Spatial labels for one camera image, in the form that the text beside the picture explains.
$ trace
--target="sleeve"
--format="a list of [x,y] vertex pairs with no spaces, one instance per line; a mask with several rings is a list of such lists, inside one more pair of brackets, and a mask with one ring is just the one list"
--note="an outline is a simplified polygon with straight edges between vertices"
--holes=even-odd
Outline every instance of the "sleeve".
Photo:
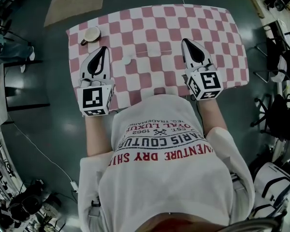
[[81,171],[78,187],[78,215],[83,232],[89,232],[89,227],[95,227],[94,219],[89,217],[91,202],[98,201],[99,182],[109,165],[113,151],[105,154],[81,159]]
[[231,223],[245,220],[254,204],[255,189],[250,171],[239,153],[231,134],[220,127],[210,130],[206,137],[216,155],[228,167],[230,173],[238,176],[233,179],[234,197],[232,205]]

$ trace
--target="cup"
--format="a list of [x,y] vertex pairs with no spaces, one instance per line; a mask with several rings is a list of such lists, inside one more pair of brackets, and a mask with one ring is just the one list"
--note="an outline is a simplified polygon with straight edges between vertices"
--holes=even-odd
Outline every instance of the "cup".
[[81,45],[86,45],[88,42],[93,42],[100,37],[101,31],[98,27],[88,28],[85,32],[84,39]]

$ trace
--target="brown mat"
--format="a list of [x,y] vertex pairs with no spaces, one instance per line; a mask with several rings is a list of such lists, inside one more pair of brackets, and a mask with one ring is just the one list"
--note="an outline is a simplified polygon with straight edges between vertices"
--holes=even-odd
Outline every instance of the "brown mat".
[[102,8],[103,0],[52,0],[44,27],[74,15]]

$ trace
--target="white box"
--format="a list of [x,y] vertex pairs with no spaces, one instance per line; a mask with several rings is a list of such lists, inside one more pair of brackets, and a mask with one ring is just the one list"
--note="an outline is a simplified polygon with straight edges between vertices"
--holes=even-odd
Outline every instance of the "white box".
[[79,110],[84,116],[99,116],[109,113],[114,95],[114,84],[80,87],[77,89]]
[[187,69],[186,75],[187,85],[198,101],[215,99],[223,90],[219,71],[198,72]]

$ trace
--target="white shoe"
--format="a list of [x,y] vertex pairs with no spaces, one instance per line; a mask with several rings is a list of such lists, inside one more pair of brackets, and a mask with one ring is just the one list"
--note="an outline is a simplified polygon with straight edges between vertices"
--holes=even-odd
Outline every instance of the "white shoe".
[[20,66],[20,72],[21,72],[21,73],[24,73],[25,70],[26,70],[26,65],[25,65],[25,64],[22,65],[22,66]]
[[31,61],[33,61],[34,59],[35,59],[35,53],[34,53],[34,47],[32,46],[32,53],[31,53],[31,55],[29,56],[29,59],[31,60]]

